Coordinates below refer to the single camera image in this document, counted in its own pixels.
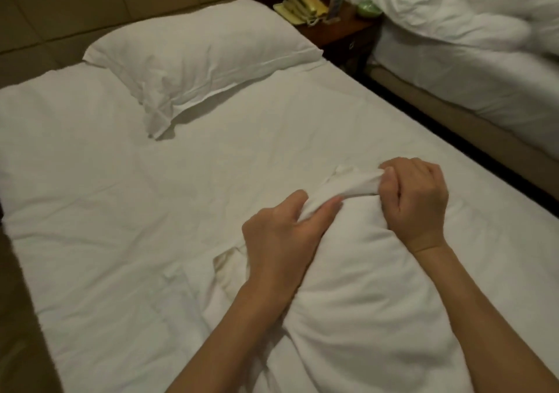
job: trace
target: green dish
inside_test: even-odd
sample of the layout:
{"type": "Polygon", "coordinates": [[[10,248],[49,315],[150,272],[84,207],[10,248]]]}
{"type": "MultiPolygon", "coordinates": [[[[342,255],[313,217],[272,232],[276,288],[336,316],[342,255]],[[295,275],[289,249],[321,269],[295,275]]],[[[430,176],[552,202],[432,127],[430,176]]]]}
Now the green dish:
{"type": "Polygon", "coordinates": [[[382,15],[382,10],[371,0],[366,0],[357,5],[357,15],[362,18],[377,18],[382,15]]]}

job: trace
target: yellow telephone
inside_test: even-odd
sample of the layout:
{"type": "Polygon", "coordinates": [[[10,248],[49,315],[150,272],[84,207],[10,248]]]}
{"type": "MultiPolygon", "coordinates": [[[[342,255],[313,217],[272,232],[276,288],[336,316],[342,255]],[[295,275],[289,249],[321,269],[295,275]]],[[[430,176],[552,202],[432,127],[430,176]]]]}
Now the yellow telephone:
{"type": "Polygon", "coordinates": [[[320,0],[284,0],[276,3],[274,10],[293,25],[315,25],[328,13],[320,0]]]}

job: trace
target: mattress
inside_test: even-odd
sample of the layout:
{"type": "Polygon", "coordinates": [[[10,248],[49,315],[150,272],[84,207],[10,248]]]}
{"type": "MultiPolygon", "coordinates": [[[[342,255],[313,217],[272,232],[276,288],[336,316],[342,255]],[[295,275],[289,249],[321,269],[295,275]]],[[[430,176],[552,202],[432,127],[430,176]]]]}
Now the mattress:
{"type": "Polygon", "coordinates": [[[374,60],[559,159],[559,62],[440,43],[384,23],[374,60]]]}
{"type": "MultiPolygon", "coordinates": [[[[452,195],[529,252],[515,258],[537,305],[559,291],[559,220],[329,63],[213,96],[157,142],[126,87],[85,63],[0,102],[21,148],[0,136],[1,166],[25,169],[2,194],[28,192],[4,225],[66,392],[164,391],[208,336],[183,265],[338,165],[437,162],[452,195]]],[[[522,300],[502,311],[523,315],[515,328],[559,375],[559,320],[526,319],[522,300]]]]}

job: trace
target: wooden nightstand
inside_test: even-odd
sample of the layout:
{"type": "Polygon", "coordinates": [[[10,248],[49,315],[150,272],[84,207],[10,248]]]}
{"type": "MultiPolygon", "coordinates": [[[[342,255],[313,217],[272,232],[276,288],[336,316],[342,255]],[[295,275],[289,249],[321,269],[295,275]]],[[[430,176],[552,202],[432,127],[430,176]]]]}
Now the wooden nightstand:
{"type": "Polygon", "coordinates": [[[314,27],[300,26],[297,29],[324,50],[327,60],[336,66],[344,65],[346,72],[358,77],[363,73],[367,58],[378,40],[382,16],[362,19],[357,15],[355,6],[344,2],[340,18],[341,21],[333,24],[319,22],[314,27]],[[349,65],[353,60],[357,61],[357,64],[349,65]]]}

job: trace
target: left hand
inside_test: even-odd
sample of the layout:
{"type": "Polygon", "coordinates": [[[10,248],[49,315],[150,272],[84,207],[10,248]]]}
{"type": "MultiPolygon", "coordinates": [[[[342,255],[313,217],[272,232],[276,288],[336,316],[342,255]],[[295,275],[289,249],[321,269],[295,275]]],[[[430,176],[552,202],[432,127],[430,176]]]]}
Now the left hand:
{"type": "Polygon", "coordinates": [[[278,206],[262,209],[243,224],[250,263],[247,284],[277,305],[278,316],[293,299],[343,199],[330,199],[311,218],[298,223],[308,198],[304,190],[297,190],[278,206]]]}

